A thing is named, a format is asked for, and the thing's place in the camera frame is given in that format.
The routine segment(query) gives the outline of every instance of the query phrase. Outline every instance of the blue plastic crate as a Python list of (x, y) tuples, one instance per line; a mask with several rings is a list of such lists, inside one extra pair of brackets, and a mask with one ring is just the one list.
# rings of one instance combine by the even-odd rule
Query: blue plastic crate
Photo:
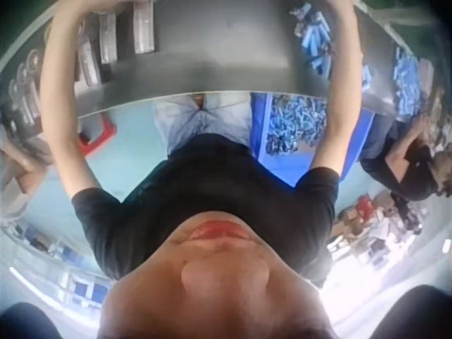
[[(269, 155), (266, 152), (266, 139), (273, 94), (253, 94), (251, 104), (253, 108), (253, 129), (251, 131), (251, 148), (258, 161), (274, 175), (291, 186), (309, 170), (314, 159), (313, 152), (302, 152), (288, 155)], [(358, 161), (364, 142), (374, 120), (372, 111), (362, 109), (358, 124), (353, 133), (342, 179), (346, 178), (352, 166)]]

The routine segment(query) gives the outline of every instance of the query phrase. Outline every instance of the light blue jeans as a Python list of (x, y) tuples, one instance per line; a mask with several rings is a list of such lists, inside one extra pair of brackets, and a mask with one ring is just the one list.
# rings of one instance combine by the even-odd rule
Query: light blue jeans
[(251, 122), (249, 92), (206, 93), (203, 110), (190, 95), (155, 101), (155, 125), (168, 155), (203, 133), (220, 134), (249, 147)]

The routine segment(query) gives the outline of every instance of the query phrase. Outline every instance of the workbench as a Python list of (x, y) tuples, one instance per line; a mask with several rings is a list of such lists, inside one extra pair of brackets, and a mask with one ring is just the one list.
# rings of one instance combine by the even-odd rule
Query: workbench
[[(324, 1), (309, 1), (333, 26)], [(76, 84), (78, 116), (183, 93), (246, 90), (328, 96), (328, 82), (306, 65), (297, 19), (290, 10), (300, 0), (159, 0), (155, 3), (154, 53), (135, 55), (128, 12), (117, 18), (118, 57), (108, 65), (109, 82), (88, 88)], [(396, 44), (386, 31), (358, 8), (364, 63), (375, 70), (363, 108), (396, 114), (393, 63)], [(8, 115), (9, 81), (28, 52), (44, 48), (48, 22), (33, 30), (1, 71), (0, 107)], [(18, 127), (21, 138), (40, 132)]]

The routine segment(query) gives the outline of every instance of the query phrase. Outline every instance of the pile of blue parts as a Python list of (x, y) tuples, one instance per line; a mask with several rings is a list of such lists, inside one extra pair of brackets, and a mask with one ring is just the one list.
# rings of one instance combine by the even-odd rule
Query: pile of blue parts
[(299, 150), (300, 143), (315, 148), (326, 127), (325, 100), (303, 95), (273, 97), (266, 152), (284, 155)]
[[(302, 40), (302, 48), (308, 55), (308, 65), (320, 76), (330, 80), (333, 67), (330, 27), (322, 12), (317, 11), (310, 3), (290, 11), (298, 24), (295, 35)], [(362, 69), (362, 91), (370, 89), (374, 71), (364, 65)]]
[(397, 86), (396, 107), (399, 117), (413, 117), (422, 106), (422, 90), (417, 59), (400, 47), (395, 51), (393, 79)]

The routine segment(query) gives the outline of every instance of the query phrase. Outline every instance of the red lips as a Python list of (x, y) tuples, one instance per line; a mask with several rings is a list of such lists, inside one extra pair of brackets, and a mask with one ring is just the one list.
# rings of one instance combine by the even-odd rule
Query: red lips
[(198, 226), (188, 240), (218, 239), (222, 237), (249, 239), (249, 233), (235, 222), (208, 221)]

